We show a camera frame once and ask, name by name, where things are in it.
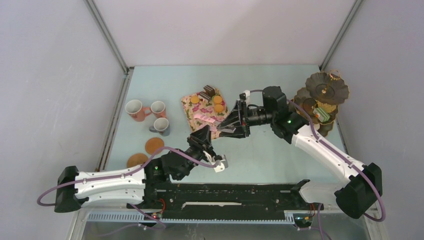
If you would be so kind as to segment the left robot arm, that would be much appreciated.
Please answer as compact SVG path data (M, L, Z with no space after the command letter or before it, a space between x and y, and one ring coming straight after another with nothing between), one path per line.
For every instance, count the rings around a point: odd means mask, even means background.
M121 170L82 172L76 166L66 167L57 180L54 211L70 213L88 205L118 203L153 208L158 194L147 189L148 185L180 181L196 166L217 173L227 168L225 156L213 150L209 126L191 133L187 142L185 151L168 147L168 153L160 157Z

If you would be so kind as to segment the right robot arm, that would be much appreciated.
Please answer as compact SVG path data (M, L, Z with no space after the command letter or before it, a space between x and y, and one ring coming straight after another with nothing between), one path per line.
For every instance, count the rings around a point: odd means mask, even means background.
M368 165L335 147L315 129L312 119L289 110L300 106L287 99L279 86L261 91L262 106L249 107L250 91L239 95L229 115L217 125L221 137L246 138L253 126L270 125L280 139L306 152L326 167L337 179L335 184L306 180L291 194L291 204L304 209L310 203L336 204L353 219L365 216L375 222L386 219L382 200L382 170Z

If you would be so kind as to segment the striped chocolate cake slice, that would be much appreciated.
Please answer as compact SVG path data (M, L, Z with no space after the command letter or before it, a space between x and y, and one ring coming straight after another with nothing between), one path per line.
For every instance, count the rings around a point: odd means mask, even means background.
M199 92L197 95L203 101L206 101L206 102L210 102L211 101L211 97L206 92L204 92L204 91Z

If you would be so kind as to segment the chocolate cake piece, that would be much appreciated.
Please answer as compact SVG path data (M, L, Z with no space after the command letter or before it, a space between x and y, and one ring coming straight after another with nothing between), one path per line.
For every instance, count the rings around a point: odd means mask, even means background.
M210 97L213 97L216 95L216 89L210 85L205 85L203 89L207 93L207 95Z

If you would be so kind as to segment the three tier black cake stand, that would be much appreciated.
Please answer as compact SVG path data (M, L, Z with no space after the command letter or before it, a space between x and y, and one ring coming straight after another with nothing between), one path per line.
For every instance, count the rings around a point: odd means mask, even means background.
M310 117L314 128L324 137L333 129L339 106L350 97L350 89L342 79L341 73L332 69L328 72L316 72L307 78L305 87L299 89L292 101L301 107L298 110L294 104L289 103L289 110L303 116ZM329 115L327 122L320 122L313 114L315 108L322 108Z

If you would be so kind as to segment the floral rectangular tray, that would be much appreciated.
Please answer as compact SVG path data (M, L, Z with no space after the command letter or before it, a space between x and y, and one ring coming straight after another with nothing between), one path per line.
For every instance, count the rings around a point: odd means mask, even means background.
M228 108L228 104L226 103L224 99L224 96L222 95L221 91L218 88L216 87L214 88L216 90L216 95L219 95L222 97L221 105L224 106L223 112L218 113L214 111L214 106L215 106L213 102L214 96L211 97L211 100L209 102L199 98L200 102L198 104L192 104L190 102L191 97L198 96L198 93L199 93L199 92L195 92L195 93L183 96L180 100L182 103L183 112L186 116L191 132L195 132L196 130L199 130L201 127L205 125L209 125L210 131L211 131L211 138L213 140L219 138L220 132L217 130L217 125L212 125L210 123L203 122L202 120L196 120L194 119L194 114L203 114L208 117L212 117L220 122L222 122L229 115L230 110Z

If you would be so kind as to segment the green striped cake slice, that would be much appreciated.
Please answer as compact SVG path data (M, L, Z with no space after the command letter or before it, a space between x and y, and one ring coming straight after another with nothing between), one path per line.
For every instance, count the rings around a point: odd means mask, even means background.
M331 116L320 107L315 108L313 114L322 123L327 122L331 118Z

